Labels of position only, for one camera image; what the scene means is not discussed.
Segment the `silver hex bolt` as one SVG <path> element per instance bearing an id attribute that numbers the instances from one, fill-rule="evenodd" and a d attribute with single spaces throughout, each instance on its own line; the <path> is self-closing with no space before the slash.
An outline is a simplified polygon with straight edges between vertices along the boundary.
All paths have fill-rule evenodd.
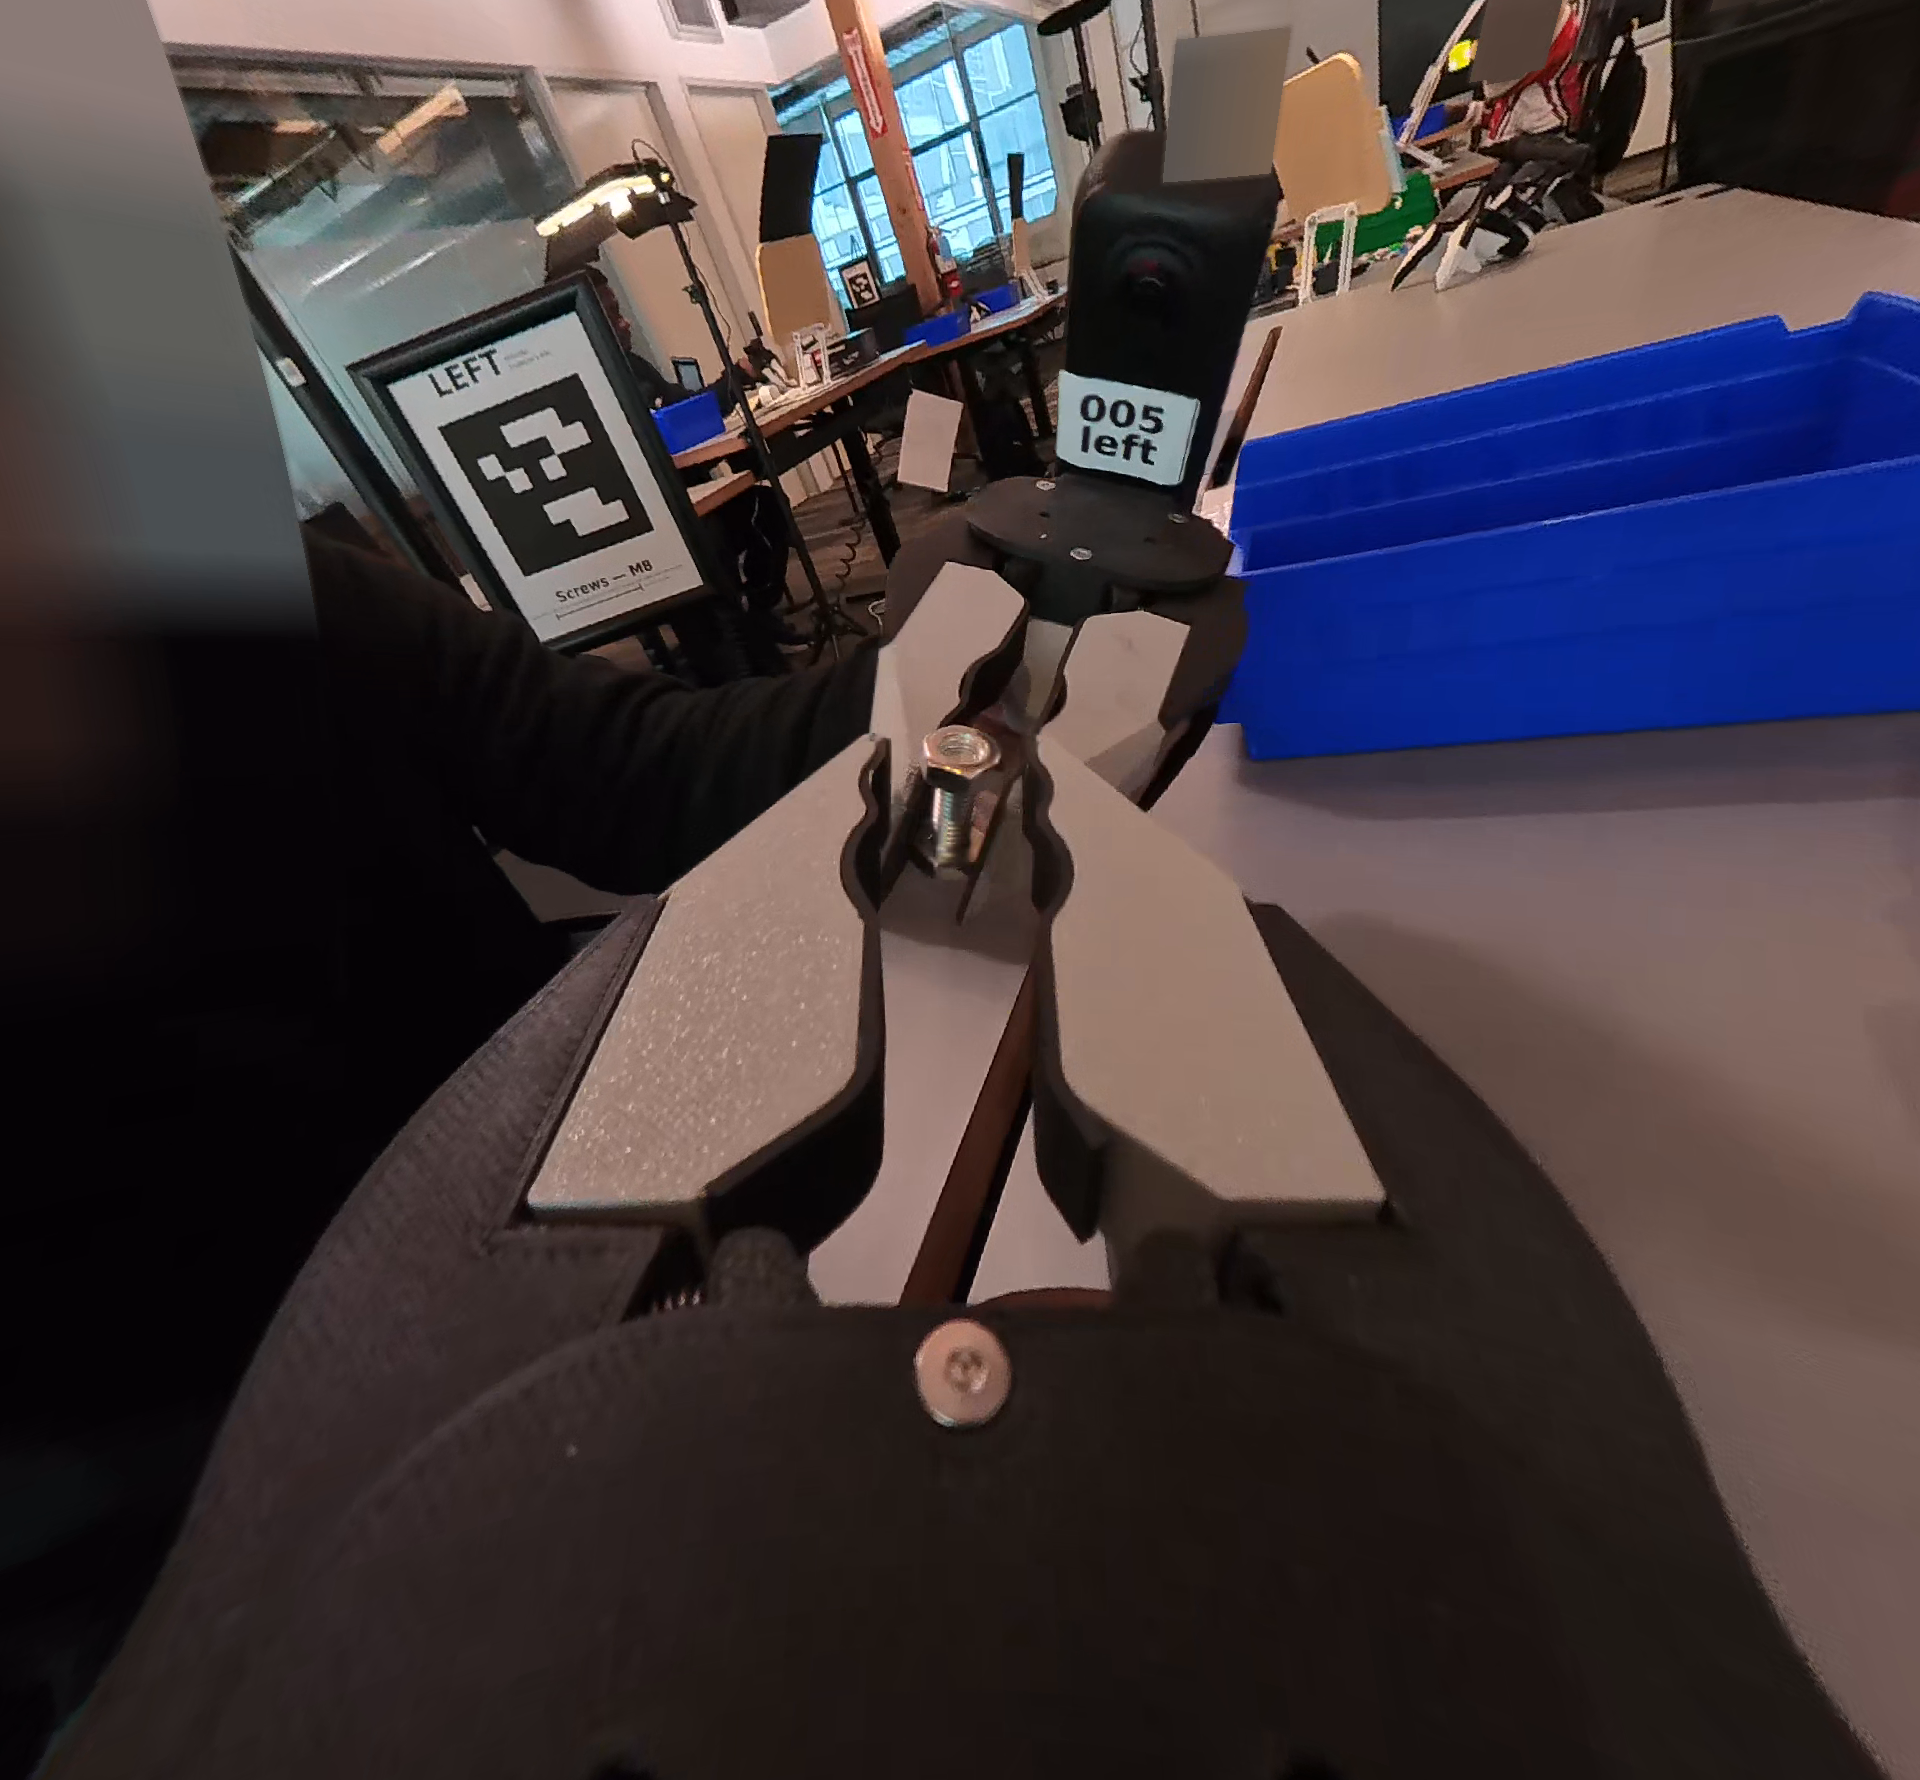
<path id="1" fill-rule="evenodd" d="M 973 879 L 998 811 L 998 784 L 927 784 L 909 864 L 933 879 Z"/>

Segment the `black light flag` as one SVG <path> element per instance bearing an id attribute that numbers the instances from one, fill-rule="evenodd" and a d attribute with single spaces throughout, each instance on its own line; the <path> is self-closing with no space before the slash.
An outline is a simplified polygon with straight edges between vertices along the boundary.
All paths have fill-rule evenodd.
<path id="1" fill-rule="evenodd" d="M 813 204 L 824 152 L 820 132 L 777 132 L 766 137 L 757 203 L 757 247 L 813 235 Z"/>

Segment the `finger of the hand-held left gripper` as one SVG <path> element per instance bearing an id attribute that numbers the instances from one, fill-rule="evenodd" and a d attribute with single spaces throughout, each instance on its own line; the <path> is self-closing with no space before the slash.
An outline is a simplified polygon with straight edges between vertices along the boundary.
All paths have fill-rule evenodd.
<path id="1" fill-rule="evenodd" d="M 944 563 L 876 661 L 871 732 L 894 768 L 922 768 L 935 730 L 980 726 L 1025 652 L 1029 604 L 998 569 Z"/>
<path id="2" fill-rule="evenodd" d="M 1192 627 L 1154 609 L 1026 621 L 1026 783 L 1050 747 L 1130 802 L 1154 802 L 1191 715 L 1166 704 Z"/>

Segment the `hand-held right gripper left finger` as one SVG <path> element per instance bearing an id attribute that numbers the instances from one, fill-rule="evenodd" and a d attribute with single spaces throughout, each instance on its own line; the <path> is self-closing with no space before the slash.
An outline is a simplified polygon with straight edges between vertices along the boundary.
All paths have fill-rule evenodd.
<path id="1" fill-rule="evenodd" d="M 824 1244 L 885 1157 L 876 870 L 891 744 L 859 738 L 660 900 L 596 1023 L 525 1209 L 698 1248 Z"/>

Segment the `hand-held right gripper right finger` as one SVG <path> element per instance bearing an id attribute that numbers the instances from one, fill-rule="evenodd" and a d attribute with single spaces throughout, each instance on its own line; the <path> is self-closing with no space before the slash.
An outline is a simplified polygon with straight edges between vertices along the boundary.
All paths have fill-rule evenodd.
<path id="1" fill-rule="evenodd" d="M 1025 775 L 1039 914 L 1035 1147 L 1110 1264 L 1157 1233 L 1225 1248 L 1350 1223 L 1388 1193 L 1239 884 L 1039 738 Z"/>

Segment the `framed marker sign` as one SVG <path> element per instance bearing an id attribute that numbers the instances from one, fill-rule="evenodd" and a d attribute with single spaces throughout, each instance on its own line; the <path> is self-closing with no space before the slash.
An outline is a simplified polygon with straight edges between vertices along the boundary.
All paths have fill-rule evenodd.
<path id="1" fill-rule="evenodd" d="M 582 273 L 348 374 L 486 602 L 549 649 L 716 604 L 687 480 Z"/>

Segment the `person's left forearm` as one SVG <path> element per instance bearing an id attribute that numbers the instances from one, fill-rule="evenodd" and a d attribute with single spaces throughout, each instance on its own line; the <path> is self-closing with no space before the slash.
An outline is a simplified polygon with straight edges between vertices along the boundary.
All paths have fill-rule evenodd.
<path id="1" fill-rule="evenodd" d="M 550 652 L 317 523 L 301 546 L 358 753 L 468 835 L 609 893 L 660 893 L 871 732 L 881 641 L 698 688 Z"/>

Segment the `black floor lamp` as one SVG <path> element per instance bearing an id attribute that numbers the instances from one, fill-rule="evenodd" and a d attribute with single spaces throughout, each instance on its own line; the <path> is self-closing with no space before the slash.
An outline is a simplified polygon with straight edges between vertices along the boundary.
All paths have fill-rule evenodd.
<path id="1" fill-rule="evenodd" d="M 1083 142 L 1092 152 L 1101 151 L 1103 120 L 1097 82 L 1092 73 L 1087 30 L 1094 20 L 1107 15 L 1110 4 L 1113 0 L 1073 0 L 1038 22 L 1038 35 L 1041 40 L 1071 40 L 1077 78 L 1062 95 L 1062 124 L 1070 137 Z"/>

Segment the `black white tabletop object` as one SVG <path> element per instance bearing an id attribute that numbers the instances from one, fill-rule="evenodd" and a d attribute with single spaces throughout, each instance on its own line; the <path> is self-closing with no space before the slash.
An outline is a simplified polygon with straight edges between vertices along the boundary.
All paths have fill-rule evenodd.
<path id="1" fill-rule="evenodd" d="M 1468 284 L 1493 267 L 1524 258 L 1546 232 L 1546 215 L 1510 183 L 1489 180 L 1471 198 L 1456 194 L 1441 216 L 1399 258 L 1390 289 L 1430 278 L 1437 291 Z"/>

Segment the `wooden top desk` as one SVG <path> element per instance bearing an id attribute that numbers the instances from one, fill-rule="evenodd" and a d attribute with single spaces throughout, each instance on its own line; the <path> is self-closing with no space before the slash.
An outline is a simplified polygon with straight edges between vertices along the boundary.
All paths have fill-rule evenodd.
<path id="1" fill-rule="evenodd" d="M 723 422 L 716 437 L 674 448 L 671 459 L 685 475 L 698 470 L 743 470 L 753 479 L 781 480 L 829 448 L 840 448 L 848 463 L 849 490 L 869 525 L 880 558 L 891 565 L 902 551 L 891 490 L 876 470 L 866 447 L 866 431 L 880 412 L 903 405 L 912 393 L 935 393 L 957 400 L 965 419 L 955 428 L 955 444 L 973 448 L 973 461 L 986 470 L 983 438 L 992 431 L 992 395 L 998 382 L 989 368 L 1010 373 L 1008 396 L 1023 410 L 1031 447 L 1050 441 L 1050 400 L 1038 357 L 1038 343 L 1063 326 L 1070 294 L 1044 291 L 1010 307 L 986 316 L 970 330 L 957 330 L 928 343 L 880 353 L 848 374 L 791 393 Z"/>

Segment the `lit studio light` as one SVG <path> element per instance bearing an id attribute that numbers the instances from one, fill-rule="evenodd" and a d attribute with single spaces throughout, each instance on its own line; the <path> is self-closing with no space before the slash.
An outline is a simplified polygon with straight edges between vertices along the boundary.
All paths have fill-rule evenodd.
<path id="1" fill-rule="evenodd" d="M 680 184 L 674 167 L 656 157 L 625 161 L 604 167 L 564 204 L 537 219 L 546 242 L 613 235 L 640 236 L 696 216 L 696 200 Z"/>

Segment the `pale wooden board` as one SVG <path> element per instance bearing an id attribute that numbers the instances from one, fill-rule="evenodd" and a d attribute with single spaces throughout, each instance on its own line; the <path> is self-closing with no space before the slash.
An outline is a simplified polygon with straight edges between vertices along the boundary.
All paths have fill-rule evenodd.
<path id="1" fill-rule="evenodd" d="M 1329 54 L 1287 78 L 1277 120 L 1277 178 L 1287 222 L 1346 204 L 1372 215 L 1398 194 L 1379 104 L 1371 99 L 1353 54 Z"/>
<path id="2" fill-rule="evenodd" d="M 764 240 L 756 247 L 756 275 L 774 345 L 785 347 L 814 326 L 841 330 L 840 298 L 813 232 Z"/>

